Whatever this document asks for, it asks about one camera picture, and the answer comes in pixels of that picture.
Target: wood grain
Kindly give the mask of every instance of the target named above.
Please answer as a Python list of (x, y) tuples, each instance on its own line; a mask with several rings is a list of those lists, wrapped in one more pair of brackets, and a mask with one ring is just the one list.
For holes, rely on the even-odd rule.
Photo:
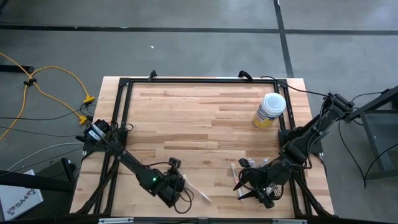
[[(119, 77), (104, 77), (99, 93), (95, 119), (112, 117)], [(304, 90), (302, 79), (288, 79), (289, 85)], [(277, 156), (279, 122), (259, 129), (252, 117), (266, 93), (273, 92), (268, 84), (217, 83), (135, 83), (132, 89), (128, 123), (134, 125), (126, 149), (142, 163), (167, 161), (169, 157), (182, 160), (181, 173), (204, 192), (211, 203), (194, 191), (192, 209), (179, 215), (167, 208), (158, 197), (143, 190), (134, 174), (120, 166), (112, 209), (113, 216), (130, 217), (228, 217), (271, 218), (293, 217), (289, 184), (275, 207), (266, 209), (256, 199), (237, 200), (232, 191), (234, 179), (231, 163), (250, 157), (260, 163), (263, 158)], [(290, 89), (297, 126), (311, 120), (307, 95)], [(123, 109), (119, 111), (119, 122)], [(98, 185), (103, 153), (95, 152), (83, 161), (71, 212), (77, 211)], [(306, 171), (310, 189), (323, 206), (333, 213), (328, 184), (323, 167), (312, 159), (313, 169)], [(107, 191), (104, 193), (105, 205)], [(303, 210), (302, 193), (298, 197)], [(179, 200), (177, 207), (188, 204)]]

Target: plastic container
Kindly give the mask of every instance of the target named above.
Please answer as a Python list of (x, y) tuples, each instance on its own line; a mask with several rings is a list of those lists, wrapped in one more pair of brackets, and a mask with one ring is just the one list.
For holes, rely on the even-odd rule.
[(283, 96), (278, 93), (268, 93), (257, 109), (253, 122), (259, 128), (266, 128), (284, 112), (286, 101)]

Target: white lid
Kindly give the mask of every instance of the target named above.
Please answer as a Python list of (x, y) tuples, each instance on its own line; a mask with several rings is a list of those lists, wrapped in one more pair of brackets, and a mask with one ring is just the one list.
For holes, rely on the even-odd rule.
[(262, 101), (265, 112), (272, 116), (279, 116), (286, 108), (286, 101), (278, 93), (268, 93)]

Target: yellow extension cord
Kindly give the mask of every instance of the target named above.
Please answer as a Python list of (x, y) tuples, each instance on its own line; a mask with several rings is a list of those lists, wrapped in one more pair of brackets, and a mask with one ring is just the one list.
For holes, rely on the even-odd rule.
[[(61, 70), (61, 71), (64, 71), (64, 72), (70, 74), (71, 76), (75, 77), (76, 80), (78, 80), (78, 82), (80, 83), (81, 87), (83, 87), (83, 89), (84, 89), (84, 91), (85, 91), (85, 93), (86, 93), (86, 98), (85, 98), (85, 100), (83, 101), (83, 103), (92, 103), (92, 102), (95, 100), (93, 96), (90, 96), (90, 95), (88, 94), (86, 87), (85, 87), (84, 84), (80, 81), (80, 79), (79, 79), (75, 74), (73, 74), (72, 72), (69, 72), (68, 70), (65, 70), (65, 69), (63, 69), (63, 68), (56, 67), (56, 66), (47, 66), (47, 67), (40, 68), (40, 69), (38, 69), (38, 70), (32, 72), (32, 74), (29, 75), (29, 73), (28, 73), (26, 70), (24, 70), (24, 69), (22, 68), (22, 66), (20, 66), (16, 61), (14, 61), (13, 59), (11, 59), (10, 57), (8, 57), (7, 55), (5, 55), (5, 54), (3, 54), (3, 53), (1, 53), (1, 52), (0, 52), (0, 55), (3, 56), (3, 57), (5, 57), (6, 59), (10, 60), (12, 63), (16, 64), (16, 65), (29, 77), (28, 80), (31, 79), (36, 73), (38, 73), (38, 72), (40, 72), (40, 71), (42, 71), (42, 70), (48, 69), (48, 68), (54, 68), (54, 69), (59, 69), (59, 70)], [(51, 96), (51, 95), (49, 95), (49, 94), (44, 93), (44, 92), (39, 88), (39, 86), (36, 84), (36, 82), (33, 82), (33, 84), (35, 85), (36, 89), (37, 89), (41, 94), (43, 94), (44, 96), (49, 97), (49, 98), (51, 98), (51, 99), (53, 99), (53, 100), (55, 100), (55, 101), (57, 101), (57, 102), (59, 102), (59, 103), (61, 103), (61, 104), (63, 104), (63, 105), (66, 106), (68, 109), (70, 109), (71, 111), (73, 111), (73, 112), (76, 114), (76, 116), (78, 116), (78, 118), (79, 118), (79, 120), (80, 120), (80, 121), (79, 121), (80, 124), (84, 124), (84, 123), (86, 122), (87, 118), (86, 118), (85, 116), (80, 115), (79, 113), (77, 113), (73, 108), (71, 108), (69, 105), (67, 105), (67, 104), (66, 104), (65, 102), (63, 102), (62, 100), (59, 100), (59, 99), (57, 99), (57, 98), (54, 97), (54, 96)], [(28, 87), (28, 86), (25, 85), (25, 88), (24, 88), (24, 97), (23, 97), (23, 100), (22, 100), (22, 107), (21, 107), (21, 110), (20, 110), (19, 113), (18, 113), (18, 116), (17, 116), (17, 118), (11, 123), (11, 125), (8, 127), (8, 129), (3, 133), (3, 135), (0, 137), (0, 141), (4, 139), (4, 137), (5, 137), (5, 136), (7, 135), (7, 133), (9, 132), (10, 128), (12, 128), (12, 127), (15, 125), (15, 123), (17, 122), (17, 120), (19, 119), (19, 117), (21, 117), (22, 112), (24, 112), (24, 109), (25, 109), (25, 102), (26, 102), (27, 87)]]

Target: butcher block tabletop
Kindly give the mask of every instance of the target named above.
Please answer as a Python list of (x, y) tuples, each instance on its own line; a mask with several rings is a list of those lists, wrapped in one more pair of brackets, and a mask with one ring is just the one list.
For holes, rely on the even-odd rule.
[[(104, 77), (94, 120), (111, 121), (119, 78)], [(303, 79), (288, 78), (287, 81), (292, 87), (305, 90)], [(237, 200), (238, 191), (232, 191), (235, 181), (231, 163), (239, 167), (238, 159), (251, 158), (260, 164), (265, 158), (271, 160), (278, 156), (279, 122), (275, 121), (267, 129), (259, 129), (252, 122), (264, 95), (271, 92), (274, 92), (271, 84), (135, 83), (127, 118), (127, 123), (132, 124), (134, 129), (128, 134), (126, 149), (143, 164), (168, 161), (170, 157), (180, 159), (180, 172), (211, 202), (192, 189), (195, 194), (192, 208), (180, 215), (173, 208), (168, 208), (160, 198), (148, 194), (140, 187), (134, 174), (120, 165), (111, 215), (294, 217), (289, 183), (284, 186), (283, 197), (275, 201), (275, 207), (271, 209), (266, 209), (255, 198), (246, 198), (241, 202)], [(312, 118), (307, 94), (291, 88), (289, 92), (295, 124), (303, 126)], [(126, 88), (118, 123), (121, 121), (125, 95)], [(289, 128), (289, 120), (285, 119), (285, 122)], [(103, 157), (103, 152), (94, 152), (83, 161), (71, 212), (81, 208), (97, 187)], [(324, 208), (333, 213), (323, 166), (316, 157), (312, 158), (312, 163), (313, 168), (305, 170), (308, 187)], [(165, 171), (167, 166), (159, 165), (156, 168)], [(304, 211), (302, 193), (297, 188), (300, 208)], [(105, 189), (102, 209), (106, 205), (107, 193), (108, 189)], [(177, 202), (180, 211), (187, 207), (187, 202)]]

